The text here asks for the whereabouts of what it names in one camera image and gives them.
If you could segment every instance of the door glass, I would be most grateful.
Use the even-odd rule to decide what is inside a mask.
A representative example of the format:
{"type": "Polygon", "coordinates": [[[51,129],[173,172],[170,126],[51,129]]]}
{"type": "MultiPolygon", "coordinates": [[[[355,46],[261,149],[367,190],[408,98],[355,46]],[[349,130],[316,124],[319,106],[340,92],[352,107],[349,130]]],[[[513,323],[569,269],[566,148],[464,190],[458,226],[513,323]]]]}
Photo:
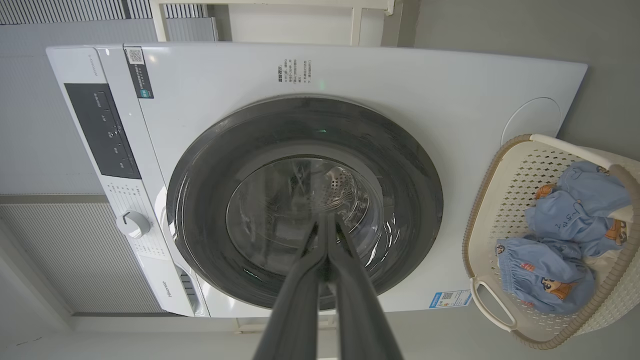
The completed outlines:
{"type": "Polygon", "coordinates": [[[360,257],[380,238],[383,207],[373,185],[352,168],[319,158],[282,159],[249,175],[229,200],[227,230],[243,256],[286,275],[322,211],[342,217],[360,257]]]}

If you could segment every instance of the washer door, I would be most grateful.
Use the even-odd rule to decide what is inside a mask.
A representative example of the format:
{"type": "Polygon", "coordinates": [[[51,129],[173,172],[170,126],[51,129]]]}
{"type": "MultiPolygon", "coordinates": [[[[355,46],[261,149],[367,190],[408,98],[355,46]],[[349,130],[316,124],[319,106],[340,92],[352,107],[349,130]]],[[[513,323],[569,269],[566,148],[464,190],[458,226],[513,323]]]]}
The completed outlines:
{"type": "MultiPolygon", "coordinates": [[[[315,213],[335,211],[378,293],[413,271],[442,221],[429,156],[350,102],[275,99],[210,127],[172,175],[167,215],[185,260],[223,293],[272,308],[315,213]]],[[[335,306],[328,289],[320,308],[335,306]]]]}

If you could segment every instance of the laundry basket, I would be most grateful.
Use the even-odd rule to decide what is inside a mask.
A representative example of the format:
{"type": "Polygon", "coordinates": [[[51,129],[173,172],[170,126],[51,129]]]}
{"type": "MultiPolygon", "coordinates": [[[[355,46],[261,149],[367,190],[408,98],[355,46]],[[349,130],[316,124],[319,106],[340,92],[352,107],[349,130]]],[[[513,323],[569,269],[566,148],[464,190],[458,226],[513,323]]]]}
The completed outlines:
{"type": "Polygon", "coordinates": [[[550,349],[574,335],[597,330],[621,318],[640,302],[640,163],[609,152],[579,147],[544,135],[518,136],[494,157],[474,203],[463,241],[463,260],[474,302],[501,329],[532,348],[550,349]],[[632,199],[632,224],[627,242],[606,279],[579,312],[539,313],[502,291],[495,255],[497,239],[529,233],[524,209],[535,205],[539,186],[555,183],[573,161],[588,160],[616,176],[632,199]],[[489,311],[478,297],[484,286],[507,313],[511,323],[489,311]]]}

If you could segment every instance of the front-load washer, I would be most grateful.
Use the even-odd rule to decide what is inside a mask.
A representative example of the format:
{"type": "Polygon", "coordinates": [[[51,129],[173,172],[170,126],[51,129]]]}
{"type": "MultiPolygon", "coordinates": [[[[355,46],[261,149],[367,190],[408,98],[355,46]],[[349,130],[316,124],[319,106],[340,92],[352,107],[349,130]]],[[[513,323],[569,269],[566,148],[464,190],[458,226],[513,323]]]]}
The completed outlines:
{"type": "Polygon", "coordinates": [[[47,54],[160,305],[212,317],[268,316],[319,211],[345,221],[385,311],[468,304],[461,241],[486,167],[512,136],[555,136],[586,71],[311,45],[47,54]]]}

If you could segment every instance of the control panel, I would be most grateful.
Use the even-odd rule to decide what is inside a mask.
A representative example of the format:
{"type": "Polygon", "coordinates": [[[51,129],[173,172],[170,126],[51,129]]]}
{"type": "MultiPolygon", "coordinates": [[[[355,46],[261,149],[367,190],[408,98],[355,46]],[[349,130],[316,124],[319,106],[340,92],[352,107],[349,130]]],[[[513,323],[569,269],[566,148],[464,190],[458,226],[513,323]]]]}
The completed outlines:
{"type": "Polygon", "coordinates": [[[100,173],[140,179],[108,84],[65,84],[100,173]]]}
{"type": "Polygon", "coordinates": [[[117,216],[116,225],[128,235],[133,251],[154,259],[171,259],[142,181],[117,177],[102,180],[106,185],[109,203],[117,216]]]}

